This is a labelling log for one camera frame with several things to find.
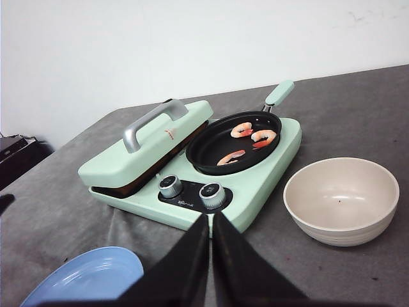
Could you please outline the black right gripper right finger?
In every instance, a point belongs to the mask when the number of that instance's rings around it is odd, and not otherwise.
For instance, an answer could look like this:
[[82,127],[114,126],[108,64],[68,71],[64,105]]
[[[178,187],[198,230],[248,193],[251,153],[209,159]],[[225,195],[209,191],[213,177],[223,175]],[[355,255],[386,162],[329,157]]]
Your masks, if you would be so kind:
[[408,228],[399,221],[371,242],[336,248],[289,224],[246,239],[217,214],[212,253],[224,306],[408,305]]

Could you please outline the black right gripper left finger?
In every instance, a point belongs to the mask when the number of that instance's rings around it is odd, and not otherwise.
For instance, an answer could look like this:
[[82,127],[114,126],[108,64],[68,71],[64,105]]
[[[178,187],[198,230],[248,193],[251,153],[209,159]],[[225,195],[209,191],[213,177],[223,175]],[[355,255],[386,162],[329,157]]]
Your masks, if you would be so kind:
[[168,254],[119,298],[41,306],[204,306],[209,244],[208,216],[201,214]]

